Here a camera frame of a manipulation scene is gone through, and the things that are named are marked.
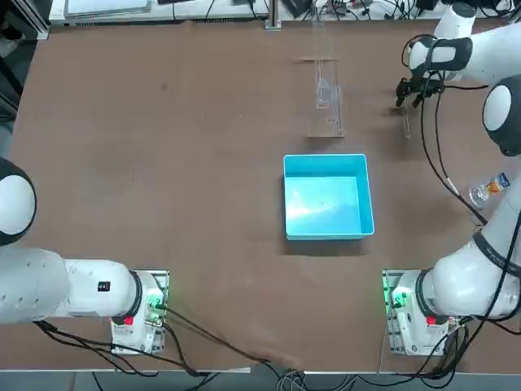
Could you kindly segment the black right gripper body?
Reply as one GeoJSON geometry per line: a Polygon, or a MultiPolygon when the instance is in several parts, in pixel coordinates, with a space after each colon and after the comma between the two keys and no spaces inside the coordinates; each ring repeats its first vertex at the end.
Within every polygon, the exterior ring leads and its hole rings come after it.
{"type": "Polygon", "coordinates": [[[439,71],[427,75],[413,73],[409,79],[408,94],[437,94],[443,90],[443,78],[439,71]]]}

